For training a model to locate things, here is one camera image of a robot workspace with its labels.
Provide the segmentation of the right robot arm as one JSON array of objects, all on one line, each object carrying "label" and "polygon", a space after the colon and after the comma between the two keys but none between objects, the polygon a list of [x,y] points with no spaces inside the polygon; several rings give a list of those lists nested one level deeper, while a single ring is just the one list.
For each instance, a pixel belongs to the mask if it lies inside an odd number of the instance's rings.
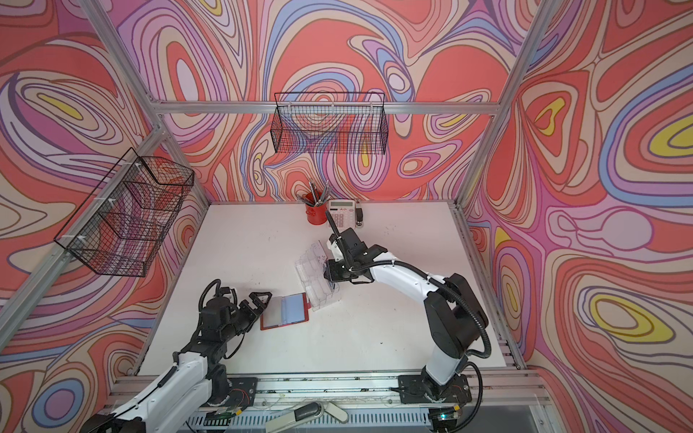
[{"label": "right robot arm", "polygon": [[366,245],[354,229],[338,229],[329,212],[325,216],[332,230],[328,248],[333,255],[325,264],[327,281],[382,283],[422,304],[434,350],[415,377],[418,387],[414,391],[401,387],[399,393],[444,402],[472,357],[492,355],[489,320],[469,282],[460,274],[442,277],[424,272],[380,245]]}]

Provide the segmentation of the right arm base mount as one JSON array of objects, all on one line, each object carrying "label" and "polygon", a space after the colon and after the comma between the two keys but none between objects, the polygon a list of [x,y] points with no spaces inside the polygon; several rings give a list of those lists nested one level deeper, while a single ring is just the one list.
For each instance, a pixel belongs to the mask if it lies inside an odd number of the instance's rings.
[{"label": "right arm base mount", "polygon": [[472,394],[464,375],[453,375],[445,384],[437,384],[427,373],[400,375],[392,388],[403,404],[456,403],[465,406],[472,402]]}]

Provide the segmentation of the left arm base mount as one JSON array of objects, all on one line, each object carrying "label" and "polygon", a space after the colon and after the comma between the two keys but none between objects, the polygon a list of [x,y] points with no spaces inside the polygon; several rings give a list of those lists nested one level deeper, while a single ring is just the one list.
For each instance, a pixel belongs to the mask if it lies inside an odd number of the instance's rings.
[{"label": "left arm base mount", "polygon": [[227,383],[220,380],[212,382],[211,397],[202,404],[202,408],[247,409],[256,400],[258,378],[240,376],[227,378]]}]

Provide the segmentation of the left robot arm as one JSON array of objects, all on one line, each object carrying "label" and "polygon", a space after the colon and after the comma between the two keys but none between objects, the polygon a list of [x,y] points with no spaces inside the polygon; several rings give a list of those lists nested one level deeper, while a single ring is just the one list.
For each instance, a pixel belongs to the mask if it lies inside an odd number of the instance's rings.
[{"label": "left robot arm", "polygon": [[238,299],[236,290],[211,281],[198,300],[198,321],[188,343],[173,353],[173,363],[140,393],[110,413],[91,416],[82,432],[176,432],[201,406],[220,406],[231,394],[228,343],[244,337],[273,298],[252,292]]}]

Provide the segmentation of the red leather card holder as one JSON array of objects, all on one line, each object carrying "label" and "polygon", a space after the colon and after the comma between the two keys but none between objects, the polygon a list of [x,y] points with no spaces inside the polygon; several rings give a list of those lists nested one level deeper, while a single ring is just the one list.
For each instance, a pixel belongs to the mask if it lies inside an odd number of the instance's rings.
[{"label": "red leather card holder", "polygon": [[261,317],[261,330],[284,328],[309,321],[310,303],[306,294],[272,297]]}]

